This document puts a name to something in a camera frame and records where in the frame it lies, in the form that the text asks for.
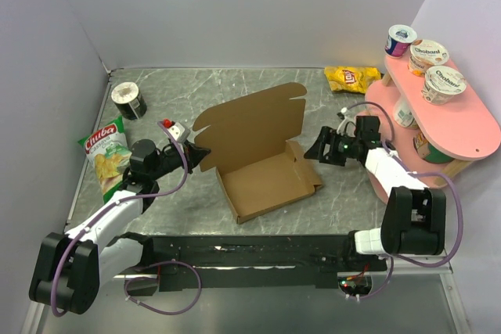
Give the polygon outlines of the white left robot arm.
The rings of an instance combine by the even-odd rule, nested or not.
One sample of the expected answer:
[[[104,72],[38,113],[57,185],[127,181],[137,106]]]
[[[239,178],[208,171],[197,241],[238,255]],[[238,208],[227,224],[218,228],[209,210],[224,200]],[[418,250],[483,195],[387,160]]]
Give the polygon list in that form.
[[[70,231],[52,232],[41,242],[29,288],[34,302],[60,317],[85,313],[99,288],[129,268],[148,272],[155,263],[153,240],[123,229],[160,196],[158,179],[182,168],[191,174],[209,149],[190,141],[170,142],[158,149],[149,139],[132,146],[129,166],[112,198]]]

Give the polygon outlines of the yellow Lays chips bag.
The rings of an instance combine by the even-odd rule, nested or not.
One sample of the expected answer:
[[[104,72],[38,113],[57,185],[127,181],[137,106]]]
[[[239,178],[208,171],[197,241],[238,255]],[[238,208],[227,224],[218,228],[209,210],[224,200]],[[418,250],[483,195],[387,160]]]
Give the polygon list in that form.
[[[371,66],[327,66],[324,74],[332,92],[366,94],[369,86],[382,78],[381,72]]]

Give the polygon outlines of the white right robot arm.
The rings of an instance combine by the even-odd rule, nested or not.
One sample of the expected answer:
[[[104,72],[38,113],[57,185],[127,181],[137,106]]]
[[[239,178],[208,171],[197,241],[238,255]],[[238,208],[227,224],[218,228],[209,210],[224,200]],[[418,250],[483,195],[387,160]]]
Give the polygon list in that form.
[[[344,265],[354,271],[369,262],[369,255],[388,255],[424,268],[438,268],[447,260],[426,264],[411,255],[437,256],[445,245],[445,193],[425,185],[398,162],[398,153],[387,147],[379,133],[380,120],[360,116],[353,135],[323,126],[304,158],[344,166],[357,160],[371,173],[387,195],[379,228],[353,233],[355,243],[342,251]]]

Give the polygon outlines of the aluminium rail frame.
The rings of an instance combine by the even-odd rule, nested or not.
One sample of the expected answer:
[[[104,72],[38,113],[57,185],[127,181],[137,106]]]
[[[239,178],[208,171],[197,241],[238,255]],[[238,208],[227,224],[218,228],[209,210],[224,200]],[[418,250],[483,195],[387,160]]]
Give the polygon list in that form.
[[[379,207],[321,210],[289,207],[237,224],[228,208],[173,214],[155,210],[132,225],[146,234],[289,235],[373,227]],[[83,315],[54,318],[31,303],[24,333],[467,333],[452,273],[396,264],[386,288],[362,302],[312,287],[205,289],[195,307],[167,316],[124,298],[119,281],[105,286]]]

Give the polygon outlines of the green can lower shelf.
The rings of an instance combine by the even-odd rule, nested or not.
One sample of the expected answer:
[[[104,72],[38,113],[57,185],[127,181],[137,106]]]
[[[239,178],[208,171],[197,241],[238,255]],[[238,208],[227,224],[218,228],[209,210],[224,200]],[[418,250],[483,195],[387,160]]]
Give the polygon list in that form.
[[[419,131],[413,137],[413,147],[417,155],[428,163],[441,164],[453,161],[453,157],[444,154],[436,149],[425,137],[422,131]]]

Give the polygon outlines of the white cup middle shelf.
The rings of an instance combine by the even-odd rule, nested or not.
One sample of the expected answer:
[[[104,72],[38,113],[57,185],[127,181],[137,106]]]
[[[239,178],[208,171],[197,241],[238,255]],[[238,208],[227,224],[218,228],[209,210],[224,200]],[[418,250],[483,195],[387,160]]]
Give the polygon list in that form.
[[[400,96],[394,105],[393,118],[397,125],[408,129],[418,129],[419,126],[412,114],[407,101]]]

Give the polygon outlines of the black can white lid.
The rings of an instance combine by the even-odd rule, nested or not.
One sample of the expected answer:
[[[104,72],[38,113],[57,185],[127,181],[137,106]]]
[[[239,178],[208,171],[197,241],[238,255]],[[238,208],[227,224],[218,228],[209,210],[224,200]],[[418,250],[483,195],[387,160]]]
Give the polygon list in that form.
[[[111,92],[111,100],[121,115],[128,120],[138,120],[147,111],[145,99],[135,82],[122,82]]]

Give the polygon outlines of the green Chuba chips bag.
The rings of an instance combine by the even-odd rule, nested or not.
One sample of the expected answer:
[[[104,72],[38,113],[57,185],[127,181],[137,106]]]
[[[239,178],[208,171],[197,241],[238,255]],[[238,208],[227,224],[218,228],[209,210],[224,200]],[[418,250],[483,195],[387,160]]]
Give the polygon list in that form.
[[[132,154],[128,148],[122,116],[78,141],[96,173],[103,202],[110,200],[121,184]]]

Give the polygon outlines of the purple white yogurt cup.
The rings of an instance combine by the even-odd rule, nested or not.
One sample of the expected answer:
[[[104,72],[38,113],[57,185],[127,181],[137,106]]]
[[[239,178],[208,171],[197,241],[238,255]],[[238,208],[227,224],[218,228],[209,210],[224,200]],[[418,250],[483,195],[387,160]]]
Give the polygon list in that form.
[[[401,58],[408,47],[417,39],[417,32],[407,25],[395,24],[388,30],[384,51],[391,58]]]

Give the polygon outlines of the Chobani yogurt cup rear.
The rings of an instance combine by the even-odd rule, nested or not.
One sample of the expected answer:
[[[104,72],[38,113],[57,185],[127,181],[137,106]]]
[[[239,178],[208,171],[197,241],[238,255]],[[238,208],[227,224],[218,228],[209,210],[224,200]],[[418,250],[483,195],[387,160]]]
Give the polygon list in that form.
[[[423,77],[429,68],[444,65],[449,60],[448,49],[433,40],[416,40],[409,50],[408,69],[411,74],[418,77]]]

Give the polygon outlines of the pink three-tier shelf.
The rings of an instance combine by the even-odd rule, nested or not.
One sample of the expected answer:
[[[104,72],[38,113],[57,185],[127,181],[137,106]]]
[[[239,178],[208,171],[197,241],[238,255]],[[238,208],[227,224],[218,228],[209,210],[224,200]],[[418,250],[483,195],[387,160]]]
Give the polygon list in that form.
[[[368,106],[356,113],[380,117],[381,136],[394,139],[401,160],[413,171],[441,171],[452,178],[474,161],[492,155],[500,146],[500,126],[476,91],[467,86],[465,92],[446,104],[432,105],[421,94],[424,79],[410,73],[408,60],[408,55],[400,59],[384,58],[387,73],[383,79],[374,81],[365,95],[365,100],[381,108]],[[395,122],[393,111],[399,99],[407,101],[417,129],[401,127]],[[422,160],[413,148],[413,138],[419,132],[453,161],[435,164]]]

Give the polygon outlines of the brown cardboard box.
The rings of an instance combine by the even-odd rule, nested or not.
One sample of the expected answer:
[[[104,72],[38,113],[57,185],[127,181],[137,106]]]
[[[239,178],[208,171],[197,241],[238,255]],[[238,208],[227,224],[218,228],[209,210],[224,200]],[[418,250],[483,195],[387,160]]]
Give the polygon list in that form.
[[[296,141],[307,89],[289,82],[203,111],[194,121],[200,162],[213,169],[237,224],[314,195],[323,186]]]

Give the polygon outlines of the Chobani yogurt cup front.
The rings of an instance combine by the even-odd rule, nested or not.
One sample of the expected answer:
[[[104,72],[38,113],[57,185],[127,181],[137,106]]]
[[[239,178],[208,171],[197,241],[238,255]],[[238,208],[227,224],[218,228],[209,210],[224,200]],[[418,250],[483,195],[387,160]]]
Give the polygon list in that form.
[[[467,88],[465,77],[449,66],[433,66],[424,76],[422,97],[432,105],[446,104]]]

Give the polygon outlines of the chobani yogurt cup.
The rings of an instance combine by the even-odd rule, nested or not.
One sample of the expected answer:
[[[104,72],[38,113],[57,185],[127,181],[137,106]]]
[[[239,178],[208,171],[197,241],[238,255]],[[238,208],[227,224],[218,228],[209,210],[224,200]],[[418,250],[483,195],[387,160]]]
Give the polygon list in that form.
[[[418,77],[423,77],[429,68],[444,65],[449,60],[448,49],[433,40],[416,40],[409,50],[408,69],[411,74]]]
[[[424,76],[422,97],[432,105],[446,104],[467,88],[465,77],[449,66],[433,66]]]

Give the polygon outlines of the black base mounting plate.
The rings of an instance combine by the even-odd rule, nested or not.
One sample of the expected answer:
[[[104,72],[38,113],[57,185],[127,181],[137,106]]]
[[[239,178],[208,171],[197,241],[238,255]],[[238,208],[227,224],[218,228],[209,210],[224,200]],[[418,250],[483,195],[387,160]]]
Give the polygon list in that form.
[[[142,235],[136,270],[160,276],[161,292],[208,288],[314,286],[336,289],[340,273],[386,271],[355,252],[350,235]]]

